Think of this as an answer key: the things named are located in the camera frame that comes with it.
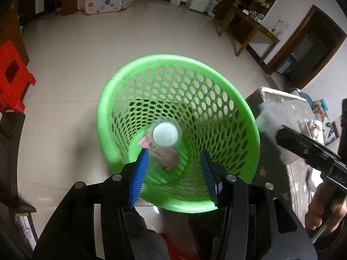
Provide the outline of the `person's right hand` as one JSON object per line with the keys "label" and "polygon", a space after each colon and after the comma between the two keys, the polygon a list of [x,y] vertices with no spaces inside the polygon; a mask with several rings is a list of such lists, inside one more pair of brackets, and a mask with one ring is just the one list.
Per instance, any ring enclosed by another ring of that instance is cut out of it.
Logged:
{"label": "person's right hand", "polygon": [[329,214],[334,214],[334,220],[326,227],[322,234],[323,237],[331,235],[335,232],[340,222],[346,216],[346,200],[344,198],[337,198],[332,201],[330,209],[323,202],[323,195],[326,190],[326,183],[321,183],[315,192],[312,202],[308,206],[308,211],[305,214],[305,228],[311,231],[319,228],[323,223],[322,216],[325,211]]}

